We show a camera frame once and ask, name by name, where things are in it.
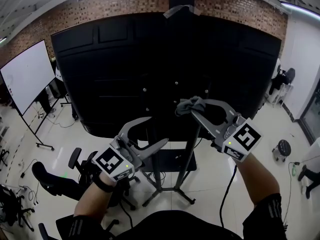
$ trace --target whiteboard frame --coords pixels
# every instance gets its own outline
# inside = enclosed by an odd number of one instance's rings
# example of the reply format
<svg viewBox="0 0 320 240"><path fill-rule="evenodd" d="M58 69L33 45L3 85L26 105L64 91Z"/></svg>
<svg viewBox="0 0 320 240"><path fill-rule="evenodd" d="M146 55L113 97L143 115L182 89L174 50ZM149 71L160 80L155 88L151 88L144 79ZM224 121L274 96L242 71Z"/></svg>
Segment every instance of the whiteboard frame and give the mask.
<svg viewBox="0 0 320 240"><path fill-rule="evenodd" d="M27 49L25 49L25 50L23 50L22 52L20 52L18 55L16 55L14 58L10 59L5 65L3 65L3 66L0 68L0 75L1 75L1 77L2 77L2 79L3 79L3 83L5 84L5 88L6 88L6 90L8 91L8 93L10 94L10 97L11 97L13 103L14 103L15 109L19 112L19 114L21 114L21 117L27 112L27 110L28 110L28 109L31 107L31 105L35 102L35 100L38 98L39 94L40 94L43 90L45 90L45 89L47 88L47 86L48 86L49 84L51 84L51 82L52 82L53 80L55 80L56 77L54 77L54 78L52 79L52 81L49 82L49 83L38 93L38 95L37 95L37 96L34 98L34 100L30 103L30 105L27 107L27 109L26 109L23 113L21 113L21 111L19 110L18 106L16 105L16 102L15 102L14 98L12 97L10 91L8 90L8 87L7 87L7 84L6 84L6 81L5 81L4 77L3 77L3 75L2 75L1 69L4 68L8 63L10 63L11 61L13 61L13 60L14 60L16 57L18 57L20 54L24 53L26 50L29 50L31 47L33 47L33 46L41 43L42 41L44 41L45 51L46 51L46 54L47 54L47 56L48 56L49 61L51 62L51 59L50 59L50 57L49 57L48 50L47 50L46 40L45 40L45 39L42 39L41 41L34 43L33 45L31 45L31 46L28 47Z"/></svg>

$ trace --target black shirt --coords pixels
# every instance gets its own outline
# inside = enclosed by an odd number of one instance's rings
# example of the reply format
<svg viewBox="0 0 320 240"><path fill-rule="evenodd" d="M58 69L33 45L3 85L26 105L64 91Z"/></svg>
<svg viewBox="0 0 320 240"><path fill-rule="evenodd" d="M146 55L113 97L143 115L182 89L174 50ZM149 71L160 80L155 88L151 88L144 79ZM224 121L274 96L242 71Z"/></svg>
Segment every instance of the black shirt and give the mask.
<svg viewBox="0 0 320 240"><path fill-rule="evenodd" d="M243 222L245 240L277 239L286 240L285 228L281 219L281 196L272 194L258 203L253 212ZM101 225L87 216L73 218L67 239L106 239L109 233ZM185 211L163 210L155 212L134 228L118 235L116 240L153 239L223 239L241 240L236 233L212 225Z"/></svg>

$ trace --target black wristband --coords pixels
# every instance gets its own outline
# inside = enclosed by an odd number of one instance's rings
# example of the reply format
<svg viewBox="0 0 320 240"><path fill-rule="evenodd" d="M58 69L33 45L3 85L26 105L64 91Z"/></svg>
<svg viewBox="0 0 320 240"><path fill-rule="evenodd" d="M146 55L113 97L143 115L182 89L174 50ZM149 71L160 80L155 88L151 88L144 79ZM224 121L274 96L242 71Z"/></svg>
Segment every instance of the black wristband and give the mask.
<svg viewBox="0 0 320 240"><path fill-rule="evenodd" d="M93 176L92 181L97 185L97 187L104 192L111 193L114 191L114 186L109 186L102 182L102 180L99 178L99 174L97 173L95 176Z"/></svg>

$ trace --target ceiling light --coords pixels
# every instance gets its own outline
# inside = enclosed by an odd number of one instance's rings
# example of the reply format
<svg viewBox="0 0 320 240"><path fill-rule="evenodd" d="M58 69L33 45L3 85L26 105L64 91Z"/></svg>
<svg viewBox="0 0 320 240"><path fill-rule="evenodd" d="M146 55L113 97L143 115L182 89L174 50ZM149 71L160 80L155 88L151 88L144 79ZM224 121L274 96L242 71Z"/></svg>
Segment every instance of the ceiling light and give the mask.
<svg viewBox="0 0 320 240"><path fill-rule="evenodd" d="M300 12L300 13L303 13L305 15L308 15L318 21L320 21L320 15L311 11L311 10L308 10L308 9L305 9L305 8L302 8L300 6L297 6L297 5L294 5L294 4L291 4L291 3L287 3L287 2L282 2L281 5L287 9L291 9L293 11L296 11L296 12Z"/></svg>
<svg viewBox="0 0 320 240"><path fill-rule="evenodd" d="M6 39L7 39L6 37L0 39L0 44L3 43Z"/></svg>

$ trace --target clear tape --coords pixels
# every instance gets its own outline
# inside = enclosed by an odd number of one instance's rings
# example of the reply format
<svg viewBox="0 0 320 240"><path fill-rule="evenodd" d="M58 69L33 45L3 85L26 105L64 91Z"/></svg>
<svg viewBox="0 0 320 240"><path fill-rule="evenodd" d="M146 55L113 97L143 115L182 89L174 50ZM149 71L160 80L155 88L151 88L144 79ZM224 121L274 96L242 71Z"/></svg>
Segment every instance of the clear tape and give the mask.
<svg viewBox="0 0 320 240"><path fill-rule="evenodd" d="M201 14L201 10L199 10L198 8L190 4L185 4L185 5L177 5L175 7L172 7L171 9L167 10L163 15L168 19L172 15L174 15L176 12L180 11L183 7L189 7L189 11L197 16Z"/></svg>

